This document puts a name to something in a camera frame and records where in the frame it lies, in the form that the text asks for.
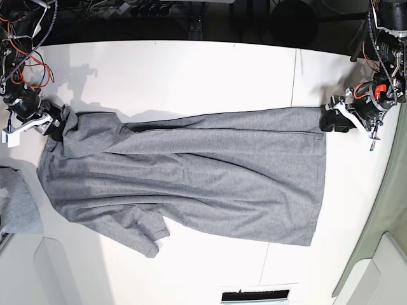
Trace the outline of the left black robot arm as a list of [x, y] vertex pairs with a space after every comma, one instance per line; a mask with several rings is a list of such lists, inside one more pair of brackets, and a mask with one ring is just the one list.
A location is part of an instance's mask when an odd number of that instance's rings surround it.
[[369, 2], [351, 62], [365, 55], [366, 42], [378, 61], [373, 78], [331, 97], [320, 120], [323, 132], [347, 133], [356, 128], [376, 140], [388, 111], [406, 102], [406, 1]]

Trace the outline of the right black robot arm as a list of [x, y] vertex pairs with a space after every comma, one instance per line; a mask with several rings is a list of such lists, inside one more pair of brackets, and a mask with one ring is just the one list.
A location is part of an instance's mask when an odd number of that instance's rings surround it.
[[58, 10], [57, 1], [1, 1], [1, 100], [8, 111], [1, 138], [8, 147], [29, 130], [62, 141], [64, 110], [41, 96], [55, 77], [38, 52]]

